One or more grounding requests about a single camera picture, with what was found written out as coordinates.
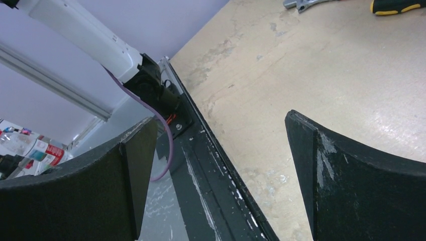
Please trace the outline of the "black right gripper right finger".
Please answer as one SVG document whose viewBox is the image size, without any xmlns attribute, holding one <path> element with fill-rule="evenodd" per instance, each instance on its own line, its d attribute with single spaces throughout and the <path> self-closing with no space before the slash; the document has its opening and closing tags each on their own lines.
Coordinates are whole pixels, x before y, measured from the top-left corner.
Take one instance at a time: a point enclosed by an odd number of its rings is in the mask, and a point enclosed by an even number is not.
<svg viewBox="0 0 426 241">
<path fill-rule="evenodd" d="M 291 110 L 285 127 L 314 240 L 425 240 L 425 163 Z"/>
</svg>

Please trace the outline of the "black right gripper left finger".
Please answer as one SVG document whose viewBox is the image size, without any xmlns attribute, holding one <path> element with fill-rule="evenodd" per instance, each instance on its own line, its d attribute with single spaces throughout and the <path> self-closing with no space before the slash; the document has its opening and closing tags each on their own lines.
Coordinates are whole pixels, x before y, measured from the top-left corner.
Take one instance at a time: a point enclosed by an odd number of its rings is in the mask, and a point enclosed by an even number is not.
<svg viewBox="0 0 426 241">
<path fill-rule="evenodd" d="M 1 240 L 137 240 L 157 130 L 148 117 L 41 175 L 1 181 Z"/>
</svg>

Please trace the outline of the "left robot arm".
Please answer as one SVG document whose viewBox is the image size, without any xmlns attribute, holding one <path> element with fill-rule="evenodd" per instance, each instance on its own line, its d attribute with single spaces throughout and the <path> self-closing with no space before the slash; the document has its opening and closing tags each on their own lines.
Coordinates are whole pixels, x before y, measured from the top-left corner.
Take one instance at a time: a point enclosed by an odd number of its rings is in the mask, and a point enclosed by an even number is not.
<svg viewBox="0 0 426 241">
<path fill-rule="evenodd" d="M 168 117 L 177 113 L 181 98 L 161 80 L 160 66 L 147 54 L 120 39 L 77 1 L 2 1 L 24 11 L 57 32 L 93 60 L 147 107 Z"/>
</svg>

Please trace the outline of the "background red-cap bottle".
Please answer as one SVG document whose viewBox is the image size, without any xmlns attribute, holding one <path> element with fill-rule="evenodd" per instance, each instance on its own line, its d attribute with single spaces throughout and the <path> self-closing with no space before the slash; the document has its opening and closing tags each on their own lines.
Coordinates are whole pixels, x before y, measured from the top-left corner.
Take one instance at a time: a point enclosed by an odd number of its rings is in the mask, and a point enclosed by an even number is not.
<svg viewBox="0 0 426 241">
<path fill-rule="evenodd" d="M 67 150 L 40 140 L 36 137 L 17 132 L 1 131 L 1 147 L 10 154 L 1 155 L 1 179 L 14 178 L 27 164 L 25 160 L 38 164 L 35 175 L 42 174 L 50 168 L 73 158 Z"/>
</svg>

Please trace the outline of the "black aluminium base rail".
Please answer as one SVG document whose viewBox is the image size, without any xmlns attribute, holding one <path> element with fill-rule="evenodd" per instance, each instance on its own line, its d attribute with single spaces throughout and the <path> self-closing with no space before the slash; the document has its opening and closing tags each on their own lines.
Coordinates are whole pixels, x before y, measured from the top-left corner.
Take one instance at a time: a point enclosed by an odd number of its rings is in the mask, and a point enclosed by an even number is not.
<svg viewBox="0 0 426 241">
<path fill-rule="evenodd" d="M 181 104 L 169 129 L 152 118 L 157 142 L 137 240 L 277 240 L 173 67 L 158 65 Z"/>
</svg>

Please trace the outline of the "yellow black handled screwdriver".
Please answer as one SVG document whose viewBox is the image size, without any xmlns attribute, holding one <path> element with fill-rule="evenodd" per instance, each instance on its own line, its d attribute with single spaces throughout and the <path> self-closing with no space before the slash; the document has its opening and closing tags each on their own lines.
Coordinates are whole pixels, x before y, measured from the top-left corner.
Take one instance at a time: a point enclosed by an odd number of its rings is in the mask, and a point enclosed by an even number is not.
<svg viewBox="0 0 426 241">
<path fill-rule="evenodd" d="M 370 4 L 370 12 L 378 16 L 402 14 L 420 8 L 425 8 L 425 0 L 374 0 Z"/>
</svg>

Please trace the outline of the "red-handled adjustable wrench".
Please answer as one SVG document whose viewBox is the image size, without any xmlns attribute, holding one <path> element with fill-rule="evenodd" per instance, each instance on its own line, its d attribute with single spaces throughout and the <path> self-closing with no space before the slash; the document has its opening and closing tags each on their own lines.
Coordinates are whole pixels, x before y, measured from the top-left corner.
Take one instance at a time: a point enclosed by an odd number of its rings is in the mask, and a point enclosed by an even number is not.
<svg viewBox="0 0 426 241">
<path fill-rule="evenodd" d="M 326 3 L 330 1 L 333 1 L 333 0 L 284 0 L 283 6 L 287 10 L 296 8 L 298 13 L 300 14 L 314 5 Z"/>
</svg>

